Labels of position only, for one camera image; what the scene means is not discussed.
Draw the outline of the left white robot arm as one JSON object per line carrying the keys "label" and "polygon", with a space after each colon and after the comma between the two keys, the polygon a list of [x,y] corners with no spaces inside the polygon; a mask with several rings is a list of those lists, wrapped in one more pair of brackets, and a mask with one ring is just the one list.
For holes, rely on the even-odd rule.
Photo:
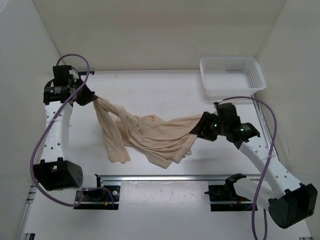
{"label": "left white robot arm", "polygon": [[96,174],[83,172],[72,162],[69,153],[69,128],[73,105],[85,106],[97,97],[87,86],[72,98],[71,94],[81,86],[83,80],[70,65],[53,67],[53,80],[44,87],[43,103],[46,126],[50,129],[44,137],[40,162],[33,165],[36,180],[47,190],[87,189],[93,200],[100,200],[105,188]]}

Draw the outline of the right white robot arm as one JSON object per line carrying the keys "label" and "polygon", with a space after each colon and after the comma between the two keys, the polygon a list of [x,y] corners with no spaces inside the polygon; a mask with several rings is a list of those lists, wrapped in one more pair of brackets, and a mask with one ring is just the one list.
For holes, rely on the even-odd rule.
{"label": "right white robot arm", "polygon": [[303,184],[269,153],[260,132],[249,122],[242,123],[232,103],[216,105],[216,113],[204,112],[190,134],[208,141],[224,136],[259,170],[269,188],[261,187],[256,203],[266,209],[282,229],[312,216],[318,191]]}

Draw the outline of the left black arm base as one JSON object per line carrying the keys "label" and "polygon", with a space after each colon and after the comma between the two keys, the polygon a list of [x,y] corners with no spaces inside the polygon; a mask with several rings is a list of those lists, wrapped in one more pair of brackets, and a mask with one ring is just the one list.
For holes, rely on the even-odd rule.
{"label": "left black arm base", "polygon": [[119,209],[121,185],[111,182],[109,184],[100,176],[98,179],[98,190],[83,191],[83,194],[78,190],[75,195],[74,203],[78,204],[80,197],[82,201],[79,205],[74,207],[75,210],[110,210],[115,211]]}

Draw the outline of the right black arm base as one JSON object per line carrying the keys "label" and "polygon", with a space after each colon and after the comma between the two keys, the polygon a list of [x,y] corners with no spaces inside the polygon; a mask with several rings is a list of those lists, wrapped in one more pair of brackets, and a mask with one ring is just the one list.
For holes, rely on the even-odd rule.
{"label": "right black arm base", "polygon": [[224,184],[208,186],[204,194],[209,196],[211,212],[249,212],[252,210],[252,201],[236,194],[234,184],[241,179],[246,180],[247,176],[237,173],[226,178]]}

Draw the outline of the beige trousers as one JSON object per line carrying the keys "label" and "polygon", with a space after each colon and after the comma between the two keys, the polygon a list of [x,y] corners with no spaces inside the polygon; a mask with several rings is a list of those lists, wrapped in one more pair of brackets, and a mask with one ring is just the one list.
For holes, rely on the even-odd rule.
{"label": "beige trousers", "polygon": [[97,97],[93,106],[112,163],[131,160],[127,147],[141,151],[151,164],[163,169],[192,153],[197,137],[190,132],[200,121],[200,114],[165,121],[156,115],[132,115],[102,97]]}

